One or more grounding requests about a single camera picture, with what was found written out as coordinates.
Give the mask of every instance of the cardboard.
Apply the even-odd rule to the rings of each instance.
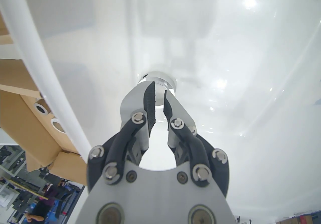
[[[312,216],[300,216],[301,224],[313,224]]]
[[[26,154],[26,162],[27,162],[27,171],[32,172],[42,168],[41,164],[37,162],[28,152]]]
[[[54,118],[54,115],[52,113],[49,113],[48,115],[42,115],[40,114],[36,108],[33,106],[33,104],[37,101],[37,99],[29,97],[29,96],[23,96],[21,95],[22,99],[26,103],[26,105],[29,107],[29,109],[32,111],[32,113],[37,117],[39,122],[43,125],[43,127],[49,132],[49,134],[53,137],[53,139],[60,145],[60,147],[67,151],[67,152],[74,152],[78,153],[77,149],[69,139],[69,137],[57,131],[51,124],[50,120]]]
[[[0,90],[41,98],[22,60],[0,59]]]
[[[0,127],[43,167],[62,150],[18,94],[0,90]]]
[[[87,185],[86,168],[87,164],[79,155],[60,152],[48,169],[54,175]]]
[[[0,59],[0,127],[25,150],[27,170],[50,165],[52,174],[86,185],[86,163],[68,136],[52,126],[53,113],[36,110],[39,98],[22,60]]]
[[[0,45],[12,43],[13,41],[0,13]]]
[[[277,222],[277,224],[300,224],[299,218],[289,218],[280,222]]]

